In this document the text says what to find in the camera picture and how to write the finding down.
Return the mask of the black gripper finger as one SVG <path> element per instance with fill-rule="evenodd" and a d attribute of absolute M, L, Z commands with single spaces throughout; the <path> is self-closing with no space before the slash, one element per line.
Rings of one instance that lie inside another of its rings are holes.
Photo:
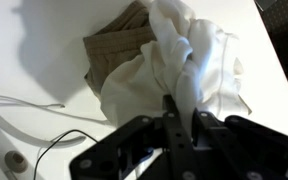
<path fill-rule="evenodd" d="M 176 103 L 173 100 L 171 95 L 165 95 L 163 97 L 163 110 L 165 111 L 165 113 L 163 114 L 164 117 L 167 117 L 167 118 L 179 118 L 180 117 Z"/>

